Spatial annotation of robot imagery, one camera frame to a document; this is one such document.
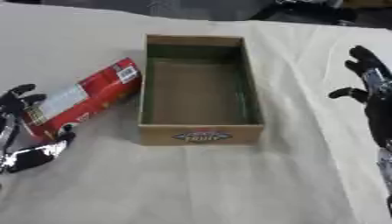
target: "open box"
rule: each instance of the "open box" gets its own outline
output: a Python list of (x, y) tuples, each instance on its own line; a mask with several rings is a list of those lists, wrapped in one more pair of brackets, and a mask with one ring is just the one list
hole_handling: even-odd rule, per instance
[(142, 144), (252, 144), (263, 120), (243, 38), (147, 36)]

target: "cylindrical can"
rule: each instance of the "cylindrical can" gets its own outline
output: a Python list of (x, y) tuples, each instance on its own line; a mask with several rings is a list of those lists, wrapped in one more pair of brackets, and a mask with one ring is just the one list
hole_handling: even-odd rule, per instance
[(117, 99), (138, 92), (140, 85), (136, 64), (122, 59), (27, 109), (25, 127), (39, 140), (52, 140), (66, 125), (77, 126)]

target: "robotic hand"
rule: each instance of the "robotic hand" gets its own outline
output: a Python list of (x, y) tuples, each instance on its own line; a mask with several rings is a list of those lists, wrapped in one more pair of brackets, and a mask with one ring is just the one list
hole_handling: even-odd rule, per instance
[(54, 160), (73, 140), (71, 128), (50, 143), (41, 143), (13, 152), (9, 151), (20, 130), (20, 119), (27, 108), (42, 102), (44, 94), (22, 95), (34, 84), (14, 87), (0, 96), (0, 172), (19, 172)]
[(389, 191), (387, 205), (392, 216), (392, 73), (363, 46), (351, 49), (350, 55), (357, 62), (348, 60), (346, 67), (362, 79), (366, 90), (345, 87), (331, 92), (329, 97), (351, 96), (366, 105), (371, 134), (380, 146), (378, 165)]

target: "white table surface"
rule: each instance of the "white table surface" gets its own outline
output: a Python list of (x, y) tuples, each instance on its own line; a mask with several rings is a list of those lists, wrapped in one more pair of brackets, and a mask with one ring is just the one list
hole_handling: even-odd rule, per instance
[(0, 3), (0, 90), (51, 93), (113, 62), (144, 67), (146, 33), (246, 39), (266, 129), (255, 146), (144, 147), (130, 101), (81, 125), (48, 165), (0, 177), (0, 223), (390, 223), (348, 50), (392, 67), (386, 30), (186, 21), (120, 11)]

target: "box logo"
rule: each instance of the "box logo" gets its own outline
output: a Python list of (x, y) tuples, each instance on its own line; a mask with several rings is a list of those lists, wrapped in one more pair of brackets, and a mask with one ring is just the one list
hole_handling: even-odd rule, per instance
[(206, 143), (231, 138), (228, 133), (219, 131), (194, 131), (175, 135), (173, 138), (184, 140), (188, 143)]

